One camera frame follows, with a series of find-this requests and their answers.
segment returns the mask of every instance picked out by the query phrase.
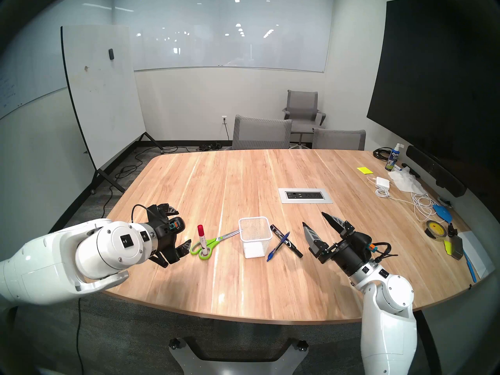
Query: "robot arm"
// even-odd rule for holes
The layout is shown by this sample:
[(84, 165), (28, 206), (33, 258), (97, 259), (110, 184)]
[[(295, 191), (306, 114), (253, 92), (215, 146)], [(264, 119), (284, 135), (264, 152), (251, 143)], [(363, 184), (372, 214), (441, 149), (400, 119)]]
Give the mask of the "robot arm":
[(376, 249), (371, 237), (354, 231), (347, 221), (322, 213), (342, 241), (328, 246), (305, 223), (304, 234), (311, 253), (325, 263), (334, 260), (364, 294), (361, 354), (367, 375), (407, 374), (416, 350), (416, 321), (413, 289), (407, 279), (387, 272), (379, 262), (388, 256), (390, 245), (372, 259)]
[(147, 223), (97, 219), (29, 241), (0, 262), (0, 295), (14, 304), (54, 304), (115, 287), (134, 264), (151, 259), (166, 268), (189, 254), (190, 240), (174, 246), (185, 225), (167, 215), (179, 213), (168, 204), (146, 209)]

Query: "black marker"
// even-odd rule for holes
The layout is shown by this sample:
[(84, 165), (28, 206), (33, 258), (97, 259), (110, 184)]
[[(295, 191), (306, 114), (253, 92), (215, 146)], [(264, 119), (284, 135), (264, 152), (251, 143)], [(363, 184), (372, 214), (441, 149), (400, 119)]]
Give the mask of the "black marker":
[[(271, 231), (274, 232), (279, 239), (283, 239), (283, 237), (285, 236), (285, 235), (283, 235), (283, 233), (280, 230), (278, 230), (276, 228), (276, 226), (274, 224), (271, 224)], [(287, 247), (290, 250), (292, 250), (299, 258), (303, 257), (302, 253), (299, 250), (297, 250), (297, 247), (295, 247), (295, 245), (292, 242), (290, 242), (288, 239), (285, 240), (284, 244), (287, 245)]]

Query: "yellow sticky note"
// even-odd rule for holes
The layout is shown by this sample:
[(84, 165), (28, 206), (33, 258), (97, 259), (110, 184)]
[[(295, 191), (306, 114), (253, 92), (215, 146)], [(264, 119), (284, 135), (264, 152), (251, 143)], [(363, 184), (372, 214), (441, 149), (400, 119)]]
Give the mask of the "yellow sticky note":
[(452, 244), (445, 240), (445, 249), (448, 255), (452, 255)]
[(362, 166), (361, 168), (356, 168), (358, 171), (362, 172), (363, 174), (371, 174), (373, 173), (372, 171), (370, 171), (368, 168), (366, 168), (365, 166)]

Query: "soundbar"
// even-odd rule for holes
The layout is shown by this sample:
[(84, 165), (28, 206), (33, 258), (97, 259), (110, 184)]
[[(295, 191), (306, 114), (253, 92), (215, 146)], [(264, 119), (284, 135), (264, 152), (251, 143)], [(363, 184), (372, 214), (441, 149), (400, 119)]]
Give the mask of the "soundbar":
[(446, 188), (455, 197), (462, 196), (467, 187), (463, 183), (443, 168), (436, 160), (426, 155), (415, 146), (408, 146), (406, 156), (420, 165), (423, 170), (436, 179), (436, 185)]

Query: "whiteboard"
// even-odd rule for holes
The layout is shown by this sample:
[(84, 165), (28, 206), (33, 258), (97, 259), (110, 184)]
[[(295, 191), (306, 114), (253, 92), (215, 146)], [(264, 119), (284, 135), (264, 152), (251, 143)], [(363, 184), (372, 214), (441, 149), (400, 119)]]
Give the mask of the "whiteboard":
[[(61, 27), (62, 50), (81, 133), (96, 169), (146, 131), (132, 69), (129, 28)], [(112, 48), (114, 60), (108, 50)]]
[(60, 27), (111, 24), (112, 1), (59, 0), (16, 35), (0, 57), (0, 118), (33, 99), (66, 87)]
[(130, 27), (136, 71), (238, 66), (324, 72), (333, 0), (114, 0), (114, 5), (124, 9), (114, 11), (113, 23)]

